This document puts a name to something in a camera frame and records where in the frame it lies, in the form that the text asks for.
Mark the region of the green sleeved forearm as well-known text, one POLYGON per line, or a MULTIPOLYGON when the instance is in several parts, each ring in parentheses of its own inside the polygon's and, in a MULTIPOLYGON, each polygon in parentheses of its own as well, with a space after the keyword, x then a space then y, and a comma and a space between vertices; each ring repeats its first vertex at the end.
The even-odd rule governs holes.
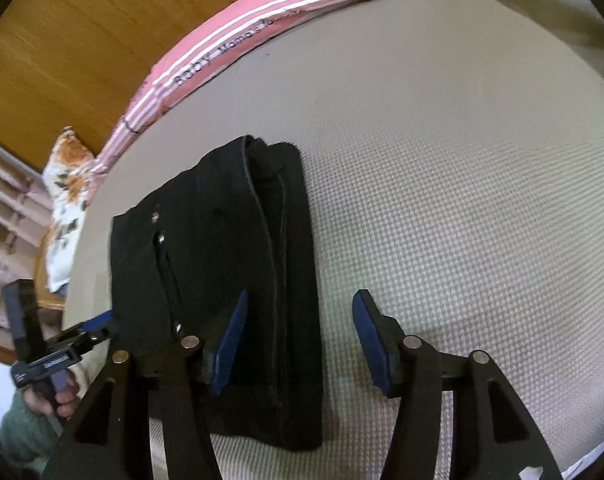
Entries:
POLYGON ((24 479, 40 479, 59 436, 46 415, 36 414, 20 390, 0 422, 0 454, 24 479))

